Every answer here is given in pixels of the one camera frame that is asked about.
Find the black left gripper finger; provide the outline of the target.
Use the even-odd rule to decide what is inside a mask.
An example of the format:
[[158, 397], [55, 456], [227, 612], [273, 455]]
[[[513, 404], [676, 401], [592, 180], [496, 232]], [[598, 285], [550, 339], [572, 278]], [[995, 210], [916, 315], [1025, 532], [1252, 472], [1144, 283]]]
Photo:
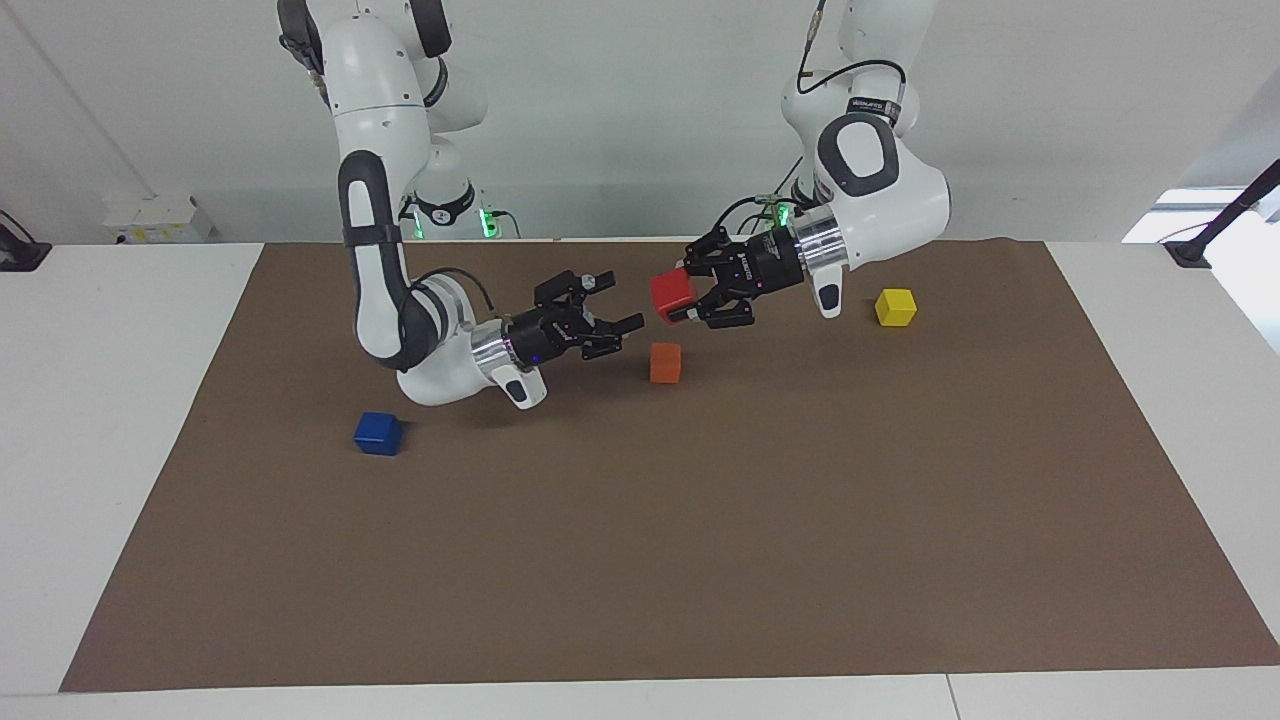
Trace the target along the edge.
[[753, 300], [756, 288], [717, 286], [701, 297], [691, 286], [667, 290], [667, 322], [700, 322], [710, 329], [728, 329], [751, 325], [755, 322]]
[[714, 282], [742, 279], [742, 243], [716, 227], [685, 247], [684, 269], [691, 278]]

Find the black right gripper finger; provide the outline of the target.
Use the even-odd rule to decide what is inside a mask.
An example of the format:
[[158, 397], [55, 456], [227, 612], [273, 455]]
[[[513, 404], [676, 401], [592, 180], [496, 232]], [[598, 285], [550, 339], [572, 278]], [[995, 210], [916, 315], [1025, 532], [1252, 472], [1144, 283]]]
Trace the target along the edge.
[[613, 272], [577, 275], [564, 270], [534, 290], [534, 307], [544, 310], [584, 310], [586, 297], [616, 286]]
[[623, 347], [623, 338], [645, 325], [641, 313], [626, 316], [617, 322], [607, 322], [596, 318], [593, 322], [582, 320], [579, 329], [579, 346], [584, 361], [591, 361], [612, 354], [617, 354]]

